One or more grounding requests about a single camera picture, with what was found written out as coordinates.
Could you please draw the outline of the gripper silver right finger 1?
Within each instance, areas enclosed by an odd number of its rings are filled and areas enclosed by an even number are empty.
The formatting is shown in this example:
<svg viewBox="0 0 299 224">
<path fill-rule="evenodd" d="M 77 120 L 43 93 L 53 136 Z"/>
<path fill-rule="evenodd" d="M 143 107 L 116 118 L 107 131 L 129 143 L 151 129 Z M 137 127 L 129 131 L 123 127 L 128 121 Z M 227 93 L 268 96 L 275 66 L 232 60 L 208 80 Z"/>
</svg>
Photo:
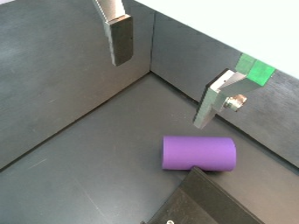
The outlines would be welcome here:
<svg viewBox="0 0 299 224">
<path fill-rule="evenodd" d="M 261 88 L 275 70 L 267 63 L 241 53 L 235 69 L 225 69 L 205 86 L 193 125 L 201 129 L 223 109 L 237 111 L 247 101 L 244 93 Z"/>
</svg>

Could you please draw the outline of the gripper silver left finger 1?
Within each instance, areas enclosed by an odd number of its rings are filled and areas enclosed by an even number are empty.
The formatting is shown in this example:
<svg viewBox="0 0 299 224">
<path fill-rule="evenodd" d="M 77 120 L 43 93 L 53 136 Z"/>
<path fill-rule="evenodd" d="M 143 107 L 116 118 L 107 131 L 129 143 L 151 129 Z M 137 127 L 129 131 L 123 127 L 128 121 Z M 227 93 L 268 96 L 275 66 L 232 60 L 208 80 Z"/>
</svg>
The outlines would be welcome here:
<svg viewBox="0 0 299 224">
<path fill-rule="evenodd" d="M 133 56 L 133 18 L 121 0 L 92 0 L 103 20 L 112 64 L 117 67 Z"/>
</svg>

